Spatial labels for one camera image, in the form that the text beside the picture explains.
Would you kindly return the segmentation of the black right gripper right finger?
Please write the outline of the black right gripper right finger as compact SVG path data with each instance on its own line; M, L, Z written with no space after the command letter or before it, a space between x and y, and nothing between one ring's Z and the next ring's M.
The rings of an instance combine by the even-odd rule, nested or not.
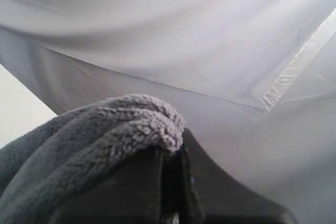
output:
M291 212L221 169L191 130L180 152L187 223L291 223Z

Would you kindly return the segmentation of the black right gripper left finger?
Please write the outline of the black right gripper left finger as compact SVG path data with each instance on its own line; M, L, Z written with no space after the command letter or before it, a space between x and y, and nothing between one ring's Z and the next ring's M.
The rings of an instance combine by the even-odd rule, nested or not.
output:
M138 152L94 189L58 208L50 223L159 223L163 154Z

